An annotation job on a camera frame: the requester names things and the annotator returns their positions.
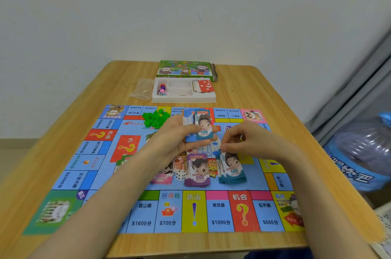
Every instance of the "wooden table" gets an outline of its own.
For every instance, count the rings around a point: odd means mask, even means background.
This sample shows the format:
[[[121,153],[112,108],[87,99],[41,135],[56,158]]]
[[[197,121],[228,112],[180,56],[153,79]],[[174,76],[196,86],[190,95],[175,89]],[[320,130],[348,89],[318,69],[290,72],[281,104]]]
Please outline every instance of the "wooden table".
[[[374,212],[261,72],[252,66],[217,65],[216,69],[219,81],[213,86],[217,102],[203,106],[260,109],[273,132],[296,143],[308,155],[320,178],[364,239],[368,242],[381,240],[384,232]],[[129,94],[138,78],[153,79],[157,70],[158,63],[109,63],[2,183],[0,257],[25,258],[47,238],[22,236],[22,232],[107,104],[152,105],[151,101],[129,98]],[[299,232],[121,234],[108,256],[229,252],[306,245],[305,234]]]

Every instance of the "clear plastic bag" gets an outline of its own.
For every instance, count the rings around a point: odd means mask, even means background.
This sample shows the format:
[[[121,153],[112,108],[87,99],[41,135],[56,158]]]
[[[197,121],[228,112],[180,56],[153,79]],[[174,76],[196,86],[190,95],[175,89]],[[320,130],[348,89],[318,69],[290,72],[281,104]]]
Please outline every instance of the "clear plastic bag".
[[[130,94],[130,97],[138,98],[141,100],[150,100],[153,91],[153,80],[150,78],[140,78],[137,81],[136,88]]]

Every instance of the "board game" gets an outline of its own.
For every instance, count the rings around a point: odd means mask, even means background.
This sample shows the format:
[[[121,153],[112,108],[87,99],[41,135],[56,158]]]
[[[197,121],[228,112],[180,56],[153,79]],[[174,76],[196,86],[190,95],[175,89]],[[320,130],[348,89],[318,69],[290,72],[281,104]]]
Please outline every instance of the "board game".
[[[24,235],[54,233],[157,131],[146,128],[143,113],[164,109],[171,116],[185,108],[107,105],[41,203]],[[238,154],[247,181],[219,183],[215,153],[224,132],[252,120],[270,130],[256,109],[205,108],[218,140],[188,151],[207,154],[210,185],[186,187],[183,159],[175,160],[170,184],[150,183],[119,233],[304,231],[292,184],[274,160]]]

